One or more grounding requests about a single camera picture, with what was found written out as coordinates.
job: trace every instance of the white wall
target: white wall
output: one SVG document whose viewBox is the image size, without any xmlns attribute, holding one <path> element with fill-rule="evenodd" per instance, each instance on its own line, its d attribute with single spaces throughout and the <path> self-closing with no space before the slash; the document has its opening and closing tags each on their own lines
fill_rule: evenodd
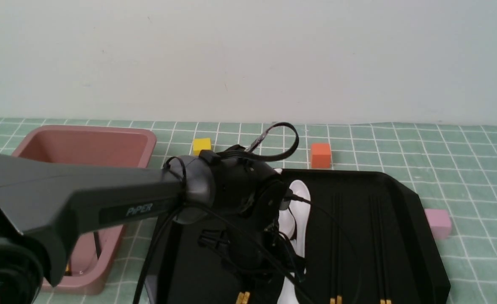
<svg viewBox="0 0 497 304">
<path fill-rule="evenodd" d="M 0 116 L 497 125 L 497 1 L 0 0 Z"/>
</svg>

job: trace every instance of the orange cube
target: orange cube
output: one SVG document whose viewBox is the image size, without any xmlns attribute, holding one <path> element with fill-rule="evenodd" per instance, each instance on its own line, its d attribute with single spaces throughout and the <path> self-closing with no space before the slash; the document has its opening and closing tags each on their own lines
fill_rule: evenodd
<svg viewBox="0 0 497 304">
<path fill-rule="evenodd" d="M 331 147 L 328 143 L 314 143 L 311 145 L 311 168 L 331 168 Z"/>
</svg>

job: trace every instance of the pink cube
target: pink cube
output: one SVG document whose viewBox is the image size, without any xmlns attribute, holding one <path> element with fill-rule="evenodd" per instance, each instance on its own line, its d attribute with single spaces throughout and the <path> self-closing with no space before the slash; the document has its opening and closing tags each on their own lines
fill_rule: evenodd
<svg viewBox="0 0 497 304">
<path fill-rule="evenodd" d="M 435 240 L 443 240 L 451 233 L 451 219 L 447 210 L 425 209 L 427 221 Z"/>
</svg>

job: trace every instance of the black cable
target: black cable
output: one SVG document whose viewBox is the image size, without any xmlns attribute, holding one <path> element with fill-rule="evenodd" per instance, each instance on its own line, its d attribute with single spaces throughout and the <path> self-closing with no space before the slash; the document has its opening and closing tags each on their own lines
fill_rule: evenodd
<svg viewBox="0 0 497 304">
<path fill-rule="evenodd" d="M 284 277 L 286 277 L 293 284 L 295 289 L 297 289 L 298 293 L 303 298 L 305 298 L 305 300 L 307 300 L 307 302 L 309 304 L 315 304 L 314 300 L 311 299 L 311 297 L 307 294 L 307 292 L 305 292 L 303 287 L 301 287 L 301 284 L 289 273 L 289 271 L 286 268 L 284 268 L 281 265 L 281 263 L 279 261 L 277 261 L 277 259 L 274 258 L 273 255 L 262 244 L 258 243 L 258 241 L 256 241 L 256 239 L 254 239 L 249 233 L 247 233 L 246 231 L 244 231 L 240 227 L 237 227 L 236 225 L 231 223 L 229 220 L 227 220 L 226 218 L 224 218 L 223 216 L 221 216 L 217 212 L 213 211 L 213 209 L 209 208 L 208 206 L 206 206 L 204 204 L 188 203 L 188 204 L 185 204 L 185 207 L 198 208 L 198 209 L 212 215 L 213 217 L 215 217 L 216 219 L 218 219 L 219 221 L 221 221 L 225 225 L 229 226 L 230 228 L 237 230 L 239 233 L 241 233 L 243 236 L 245 236 L 247 238 L 247 240 L 251 241 L 253 245 L 258 247 L 258 250 L 260 250 L 260 252 L 264 255 L 264 257 L 281 273 L 281 275 L 284 275 Z"/>
<path fill-rule="evenodd" d="M 281 154 L 276 154 L 276 155 L 258 155 L 254 154 L 252 151 L 260 145 L 260 143 L 264 140 L 264 138 L 267 136 L 269 131 L 275 127 L 287 127 L 288 129 L 291 129 L 295 133 L 295 140 L 293 142 L 293 145 L 289 147 L 288 150 Z M 218 152 L 217 154 L 222 158 L 246 158 L 249 160 L 254 160 L 254 161 L 262 161 L 262 162 L 275 162 L 275 161 L 281 161 L 284 160 L 295 152 L 297 150 L 297 147 L 299 146 L 299 134 L 297 133 L 297 130 L 291 123 L 287 122 L 279 122 L 271 127 L 269 127 L 262 135 L 260 135 L 249 147 L 248 151 L 241 151 L 241 150 L 227 150 L 223 152 Z"/>
<path fill-rule="evenodd" d="M 173 218 L 177 216 L 181 211 L 183 211 L 185 207 L 183 205 L 178 206 L 173 212 L 171 212 L 168 217 L 164 220 L 160 228 L 156 231 L 156 235 L 153 236 L 149 245 L 149 251 L 145 256 L 144 264 L 142 266 L 142 272 L 140 272 L 140 277 L 138 278 L 138 283 L 136 284 L 136 290 L 134 291 L 134 300 L 132 304 L 138 304 L 140 302 L 140 296 L 142 296 L 142 291 L 145 284 L 145 278 L 147 277 L 147 272 L 149 270 L 149 264 L 152 258 L 152 255 L 155 253 L 156 247 L 158 246 L 158 241 L 164 231 L 166 231 L 166 227 L 173 221 Z"/>
<path fill-rule="evenodd" d="M 96 250 L 96 258 L 100 258 L 102 254 L 102 246 L 100 246 L 100 235 L 98 231 L 93 232 L 94 237 L 94 249 Z"/>
<path fill-rule="evenodd" d="M 297 254 L 295 253 L 295 250 L 293 249 L 292 243 L 290 243 L 288 236 L 284 232 L 278 231 L 278 233 L 282 236 L 283 241 L 279 241 L 279 242 L 281 242 L 284 245 L 284 248 L 287 251 L 289 261 L 292 263 L 292 266 L 293 266 L 295 277 L 300 282 L 304 281 L 305 277 L 301 276 L 299 269 L 297 269 L 297 267 L 296 267 L 297 264 L 295 264 L 295 257 L 297 256 Z"/>
<path fill-rule="evenodd" d="M 177 159 L 179 163 L 181 164 L 181 169 L 182 169 L 182 176 L 181 178 L 181 198 L 179 198 L 179 201 L 185 202 L 185 195 L 186 195 L 186 166 L 185 162 L 177 156 L 172 156 L 168 158 L 164 162 L 164 168 L 169 169 L 171 167 L 170 162 L 173 159 Z M 142 266 L 142 272 L 140 272 L 140 276 L 138 278 L 138 283 L 136 284 L 136 289 L 134 291 L 134 299 L 132 301 L 132 304 L 138 304 L 140 302 L 140 297 L 142 296 L 142 291 L 144 289 L 144 284 L 145 284 L 145 278 L 147 276 L 147 272 L 149 270 L 149 264 L 151 262 L 151 258 L 153 254 L 156 251 L 156 247 L 158 247 L 158 242 L 160 241 L 160 237 L 162 237 L 162 234 L 164 231 L 166 231 L 166 227 L 173 221 L 175 216 L 177 216 L 179 213 L 181 213 L 185 209 L 184 205 L 177 206 L 164 220 L 162 225 L 157 229 L 158 225 L 155 225 L 154 227 L 154 232 L 153 236 L 150 239 L 150 244 L 149 244 L 149 250 L 147 251 L 147 254 L 145 256 L 144 264 Z"/>
<path fill-rule="evenodd" d="M 362 284 L 361 262 L 359 261 L 359 255 L 357 254 L 357 250 L 355 250 L 355 246 L 353 246 L 352 240 L 349 238 L 348 234 L 345 233 L 345 231 L 342 229 L 341 224 L 339 224 L 339 221 L 335 218 L 335 216 L 333 216 L 327 210 L 325 210 L 321 206 L 318 206 L 317 204 L 313 204 L 312 202 L 310 202 L 309 200 L 306 200 L 305 198 L 302 198 L 300 196 L 292 194 L 292 195 L 289 195 L 289 196 L 285 197 L 284 199 L 285 200 L 292 200 L 292 201 L 304 202 L 306 204 L 309 204 L 311 206 L 311 208 L 314 207 L 317 210 L 320 210 L 325 215 L 327 215 L 333 221 L 333 223 L 335 223 L 335 225 L 337 225 L 337 227 L 339 228 L 339 230 L 342 232 L 344 238 L 346 239 L 346 241 L 350 245 L 350 248 L 352 249 L 352 252 L 353 252 L 353 254 L 355 256 L 355 260 L 356 260 L 356 262 L 358 264 L 359 272 L 358 272 L 357 288 L 355 289 L 355 295 L 354 295 L 354 298 L 352 300 L 352 304 L 357 303 L 358 299 L 359 299 L 359 293 L 361 292 L 361 284 Z"/>
</svg>

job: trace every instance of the robotic arm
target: robotic arm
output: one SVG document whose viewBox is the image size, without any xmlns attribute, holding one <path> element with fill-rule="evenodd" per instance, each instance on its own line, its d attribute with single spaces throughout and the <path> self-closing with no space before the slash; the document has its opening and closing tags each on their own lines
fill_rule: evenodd
<svg viewBox="0 0 497 304">
<path fill-rule="evenodd" d="M 296 136 L 291 153 L 297 142 Z M 232 216 L 265 246 L 262 235 L 276 225 L 287 185 L 263 161 L 233 157 L 243 151 L 233 146 L 229 157 L 212 151 L 181 156 L 161 170 L 0 155 L 0 304 L 32 303 L 44 277 L 59 284 L 82 233 L 171 212 L 187 202 Z M 174 220 L 188 225 L 206 215 L 186 208 Z M 238 233 L 229 231 L 229 241 L 231 260 L 244 268 L 264 260 Z"/>
</svg>

